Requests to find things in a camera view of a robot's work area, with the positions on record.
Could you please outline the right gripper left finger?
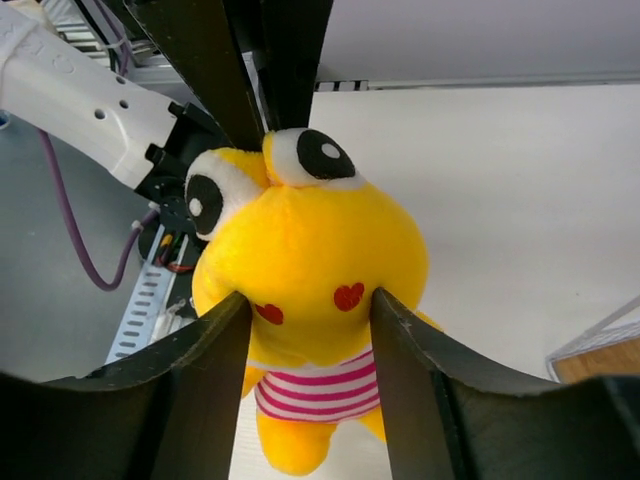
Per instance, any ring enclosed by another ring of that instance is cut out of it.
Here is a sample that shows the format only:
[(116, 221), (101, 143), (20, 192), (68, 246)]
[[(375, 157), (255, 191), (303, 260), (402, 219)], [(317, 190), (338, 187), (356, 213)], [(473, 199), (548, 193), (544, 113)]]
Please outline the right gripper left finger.
[(1, 377), (5, 479), (225, 479), (252, 310), (200, 319), (83, 378)]

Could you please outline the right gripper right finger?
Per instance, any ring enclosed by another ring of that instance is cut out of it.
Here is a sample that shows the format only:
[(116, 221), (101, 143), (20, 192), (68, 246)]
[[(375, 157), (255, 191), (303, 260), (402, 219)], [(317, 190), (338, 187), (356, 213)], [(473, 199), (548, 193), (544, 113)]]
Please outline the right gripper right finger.
[(639, 379), (541, 379), (470, 349), (378, 289), (371, 334), (396, 479), (635, 479)]

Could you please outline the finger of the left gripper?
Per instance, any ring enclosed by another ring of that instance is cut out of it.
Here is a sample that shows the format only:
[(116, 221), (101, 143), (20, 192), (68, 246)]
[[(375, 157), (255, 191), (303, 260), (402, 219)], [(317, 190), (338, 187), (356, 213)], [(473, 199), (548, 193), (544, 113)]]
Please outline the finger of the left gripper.
[(332, 7), (332, 0), (260, 3), (265, 54), (262, 82), (272, 130), (309, 124)]
[(125, 5), (231, 144), (259, 148), (263, 121), (224, 3), (158, 0)]

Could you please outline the yellow plush toy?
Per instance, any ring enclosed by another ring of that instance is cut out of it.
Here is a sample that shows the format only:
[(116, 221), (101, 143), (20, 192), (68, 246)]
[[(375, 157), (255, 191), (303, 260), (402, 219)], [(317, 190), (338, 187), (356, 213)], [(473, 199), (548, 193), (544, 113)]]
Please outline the yellow plush toy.
[(383, 438), (372, 300), (385, 290), (416, 309), (423, 297), (428, 251), (411, 215), (311, 128), (271, 131), (256, 151), (199, 154), (184, 199), (204, 242), (196, 313), (233, 293), (250, 304), (242, 392), (268, 463), (313, 473), (347, 421)]

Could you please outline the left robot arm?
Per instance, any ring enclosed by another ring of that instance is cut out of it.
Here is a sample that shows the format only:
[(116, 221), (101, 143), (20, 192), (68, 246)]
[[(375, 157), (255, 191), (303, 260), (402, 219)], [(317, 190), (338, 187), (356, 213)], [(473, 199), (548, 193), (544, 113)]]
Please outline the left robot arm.
[(210, 238), (263, 187), (271, 130), (308, 124), (329, 1), (129, 1), (195, 95), (179, 104), (116, 74), (8, 4), (1, 106), (155, 202), (169, 228)]

